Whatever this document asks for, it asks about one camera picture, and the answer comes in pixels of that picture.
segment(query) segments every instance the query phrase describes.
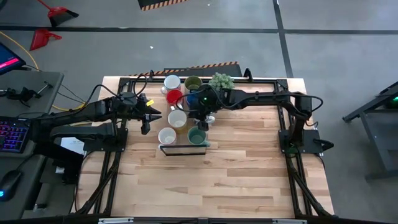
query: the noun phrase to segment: computer monitor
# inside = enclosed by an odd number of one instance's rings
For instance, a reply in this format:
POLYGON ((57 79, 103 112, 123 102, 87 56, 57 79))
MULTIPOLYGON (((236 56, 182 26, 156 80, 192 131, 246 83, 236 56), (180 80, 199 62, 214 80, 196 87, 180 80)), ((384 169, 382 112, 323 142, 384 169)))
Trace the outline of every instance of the computer monitor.
POLYGON ((0 43, 0 75, 26 65, 25 61, 0 43))

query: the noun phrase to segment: red dustpan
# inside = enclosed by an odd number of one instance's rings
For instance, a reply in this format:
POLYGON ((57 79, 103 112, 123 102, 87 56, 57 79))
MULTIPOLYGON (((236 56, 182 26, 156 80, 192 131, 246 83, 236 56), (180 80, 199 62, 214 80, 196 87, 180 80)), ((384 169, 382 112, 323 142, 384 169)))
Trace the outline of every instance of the red dustpan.
POLYGON ((62 39, 61 36, 50 33, 49 30, 47 29, 37 29, 35 31, 35 34, 33 35, 33 40, 30 45, 30 50, 36 50, 46 46, 47 43, 49 42, 50 37, 54 37, 57 40, 62 39))

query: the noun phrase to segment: olive green mug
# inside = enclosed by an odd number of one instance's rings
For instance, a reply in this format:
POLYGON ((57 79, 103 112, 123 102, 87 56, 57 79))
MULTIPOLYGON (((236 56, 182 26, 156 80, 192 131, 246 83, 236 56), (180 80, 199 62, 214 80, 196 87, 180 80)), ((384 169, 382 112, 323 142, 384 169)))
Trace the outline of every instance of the olive green mug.
POLYGON ((203 82, 197 76, 191 76, 185 79, 185 94, 189 93, 190 90, 197 90, 200 86, 202 86, 203 82))

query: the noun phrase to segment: mug handle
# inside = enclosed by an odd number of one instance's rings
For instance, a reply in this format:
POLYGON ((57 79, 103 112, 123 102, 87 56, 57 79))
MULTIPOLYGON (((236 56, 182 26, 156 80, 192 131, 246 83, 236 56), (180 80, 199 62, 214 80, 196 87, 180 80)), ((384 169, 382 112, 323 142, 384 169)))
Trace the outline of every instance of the mug handle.
MULTIPOLYGON (((181 108, 181 109, 183 109, 181 103, 178 103, 178 107, 181 108)), ((178 109, 178 108, 176 108, 175 106, 170 106, 170 108, 172 109, 172 111, 178 109)))
POLYGON ((163 95, 166 95, 166 94, 167 94, 167 89, 166 89, 166 87, 162 86, 162 88, 160 89, 160 92, 161 92, 163 95))
POLYGON ((213 116, 209 116, 209 118, 206 119, 206 123, 208 124, 213 124, 216 121, 216 118, 213 116))

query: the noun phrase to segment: wooden tabletop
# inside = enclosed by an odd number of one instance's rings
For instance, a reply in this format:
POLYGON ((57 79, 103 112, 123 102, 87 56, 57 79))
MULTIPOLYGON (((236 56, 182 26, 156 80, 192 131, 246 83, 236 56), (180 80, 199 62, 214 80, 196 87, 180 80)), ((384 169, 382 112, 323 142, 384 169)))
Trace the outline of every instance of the wooden tabletop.
MULTIPOLYGON (((116 92, 119 78, 104 77, 103 85, 116 92)), ((290 91, 305 93, 303 79, 291 78, 288 84, 290 91)), ((157 134, 168 126, 168 106, 160 93, 161 86, 148 83, 144 93, 155 101, 152 106, 162 112, 163 118, 151 122, 151 131, 146 136, 141 134, 141 122, 127 123, 129 137, 119 167, 112 216, 294 217, 286 161, 279 149, 280 127, 275 106, 219 111, 208 132, 211 146, 206 155, 166 157, 157 149, 157 134)), ((236 88, 247 92, 274 89, 268 84, 236 84, 236 88)), ((99 98, 109 96, 111 94, 102 88, 99 98)), ((103 156, 103 152, 92 153, 83 165, 79 207, 98 185, 103 156)), ((304 154, 303 164, 309 189, 324 208, 333 213, 319 158, 304 154)), ((298 194, 304 211, 300 190, 298 194)))

